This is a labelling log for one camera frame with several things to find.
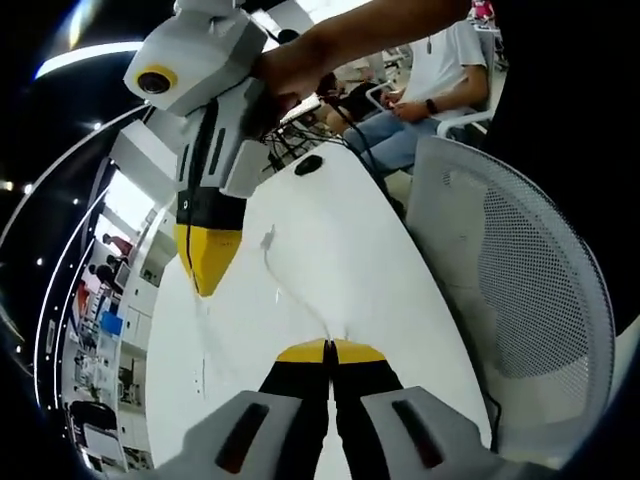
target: blue object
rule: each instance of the blue object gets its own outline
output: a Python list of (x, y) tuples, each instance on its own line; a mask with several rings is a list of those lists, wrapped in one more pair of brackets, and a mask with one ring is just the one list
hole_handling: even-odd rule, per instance
[(122, 322), (123, 320), (113, 313), (104, 312), (102, 314), (102, 319), (100, 320), (100, 328), (113, 335), (120, 335), (122, 332)]

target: white table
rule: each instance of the white table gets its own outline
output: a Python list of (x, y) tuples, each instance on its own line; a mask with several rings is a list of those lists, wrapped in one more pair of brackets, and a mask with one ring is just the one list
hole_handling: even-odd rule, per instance
[[(212, 297), (197, 298), (178, 258), (165, 269), (147, 355), (156, 466), (180, 451), (192, 425), (240, 390), (257, 390), (281, 351), (325, 336), (268, 274), (259, 245), (272, 225), (271, 269), (325, 319), (331, 335), (382, 351), (404, 386), (435, 394), (473, 420), (490, 444), (471, 362), (404, 226), (351, 152), (323, 144), (311, 153), (325, 159), (320, 170), (297, 177), (296, 161), (249, 200), (243, 241)], [(316, 478), (349, 478), (329, 407)]]

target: office chair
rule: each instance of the office chair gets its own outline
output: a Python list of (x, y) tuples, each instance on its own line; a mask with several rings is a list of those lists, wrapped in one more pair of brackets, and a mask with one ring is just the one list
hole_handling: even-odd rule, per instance
[(568, 458), (613, 373), (613, 314), (589, 247), (526, 177), (438, 137), (418, 144), (406, 223), (502, 406), (500, 453)]
[(466, 128), (468, 126), (480, 125), (485, 128), (486, 124), (493, 118), (493, 110), (491, 109), (491, 94), (493, 90), (493, 77), (495, 72), (495, 36), (492, 32), (476, 31), (478, 38), (480, 39), (480, 48), (482, 49), (482, 56), (487, 64), (487, 82), (489, 85), (489, 95), (487, 99), (480, 105), (476, 105), (474, 110), (466, 115), (458, 118), (452, 118), (450, 120), (443, 120), (438, 125), (438, 136), (442, 138), (448, 138), (452, 128)]

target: hand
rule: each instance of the hand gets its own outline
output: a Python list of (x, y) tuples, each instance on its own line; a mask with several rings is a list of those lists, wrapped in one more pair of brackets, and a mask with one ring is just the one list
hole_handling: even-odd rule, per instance
[(392, 103), (398, 103), (402, 99), (402, 92), (382, 92), (380, 103), (385, 108), (391, 108)]
[(310, 52), (296, 40), (260, 56), (252, 75), (263, 80), (284, 116), (315, 92), (324, 76)]
[(408, 123), (417, 123), (429, 118), (429, 109), (424, 103), (399, 103), (393, 107), (393, 114)]

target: ceiling light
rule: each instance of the ceiling light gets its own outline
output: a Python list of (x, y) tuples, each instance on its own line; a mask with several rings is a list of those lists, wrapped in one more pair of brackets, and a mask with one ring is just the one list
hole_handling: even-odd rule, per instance
[(36, 78), (40, 78), (47, 73), (57, 70), (58, 68), (66, 67), (67, 65), (71, 65), (88, 58), (107, 55), (110, 53), (136, 52), (140, 50), (140, 47), (142, 47), (142, 42), (107, 43), (104, 45), (76, 48), (75, 50), (50, 58), (44, 62), (36, 72)]

